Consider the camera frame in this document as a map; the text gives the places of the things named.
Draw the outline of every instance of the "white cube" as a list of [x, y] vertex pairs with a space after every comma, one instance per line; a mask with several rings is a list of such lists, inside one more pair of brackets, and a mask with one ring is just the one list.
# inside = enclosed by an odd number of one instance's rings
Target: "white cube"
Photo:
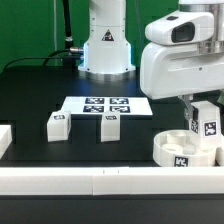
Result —
[[57, 111], [51, 114], [47, 122], [47, 137], [49, 142], [68, 140], [70, 130], [70, 111]]
[[12, 142], [12, 132], [10, 125], [0, 125], [0, 159], [5, 153], [6, 149]]
[[101, 142], [120, 140], [120, 112], [105, 112], [101, 121]]

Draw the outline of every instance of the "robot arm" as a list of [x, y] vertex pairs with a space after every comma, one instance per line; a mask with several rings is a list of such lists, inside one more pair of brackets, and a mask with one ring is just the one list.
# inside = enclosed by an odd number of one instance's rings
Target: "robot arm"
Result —
[[152, 43], [143, 51], [140, 85], [147, 96], [224, 89], [224, 0], [216, 2], [180, 0], [178, 11], [146, 27]]
[[224, 0], [180, 0], [179, 10], [146, 27], [140, 87], [151, 99], [179, 96], [189, 130], [154, 138], [160, 166], [224, 165], [219, 108], [193, 94], [224, 89]]

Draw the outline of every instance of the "black table surface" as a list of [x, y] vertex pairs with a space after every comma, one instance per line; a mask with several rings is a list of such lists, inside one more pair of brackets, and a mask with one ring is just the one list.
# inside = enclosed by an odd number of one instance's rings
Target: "black table surface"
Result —
[[[121, 140], [99, 141], [101, 116], [72, 116], [68, 141], [47, 142], [46, 124], [66, 96], [145, 97], [136, 78], [106, 82], [60, 67], [12, 67], [0, 75], [0, 124], [13, 142], [1, 167], [157, 166], [153, 138], [186, 129], [176, 98], [149, 100], [153, 116], [122, 116]], [[197, 94], [216, 101], [218, 94]], [[223, 195], [1, 196], [0, 223], [223, 223]]]

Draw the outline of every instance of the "green wall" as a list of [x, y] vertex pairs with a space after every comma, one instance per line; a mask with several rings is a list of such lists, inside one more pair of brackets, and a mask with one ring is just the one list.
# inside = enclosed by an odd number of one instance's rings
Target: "green wall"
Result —
[[[58, 49], [64, 47], [62, 0], [57, 2]], [[138, 0], [140, 29], [136, 17], [136, 0], [127, 0], [126, 38], [133, 49], [132, 63], [139, 66], [141, 44], [149, 42], [145, 26], [177, 9], [177, 0]], [[89, 36], [89, 0], [70, 0], [73, 38], [82, 46]], [[54, 51], [54, 0], [0, 0], [0, 71], [14, 59], [47, 56]], [[42, 61], [23, 61], [14, 65], [40, 65]]]

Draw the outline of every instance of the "black cable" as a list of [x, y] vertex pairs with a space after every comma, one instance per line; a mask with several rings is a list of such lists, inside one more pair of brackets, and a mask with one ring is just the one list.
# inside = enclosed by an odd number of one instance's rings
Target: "black cable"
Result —
[[71, 22], [70, 22], [70, 10], [69, 1], [63, 0], [64, 8], [64, 20], [65, 20], [65, 48], [70, 48], [74, 45], [72, 38]]
[[43, 60], [43, 59], [48, 59], [48, 61], [49, 61], [49, 60], [51, 60], [51, 59], [54, 59], [54, 60], [56, 60], [56, 59], [62, 59], [62, 57], [24, 57], [24, 58], [18, 58], [18, 59], [16, 59], [16, 60], [13, 60], [13, 61], [8, 62], [8, 63], [4, 66], [4, 68], [3, 68], [3, 72], [5, 72], [5, 71], [7, 70], [7, 68], [8, 68], [11, 64], [13, 64], [13, 63], [15, 63], [15, 62], [18, 62], [18, 61], [24, 61], [24, 60]]
[[51, 53], [50, 55], [48, 55], [48, 57], [46, 58], [46, 60], [43, 62], [42, 66], [46, 66], [46, 64], [48, 63], [48, 61], [50, 60], [50, 58], [54, 57], [57, 54], [65, 53], [65, 52], [70, 52], [70, 50], [69, 49], [62, 49], [62, 50], [54, 51], [53, 53]]

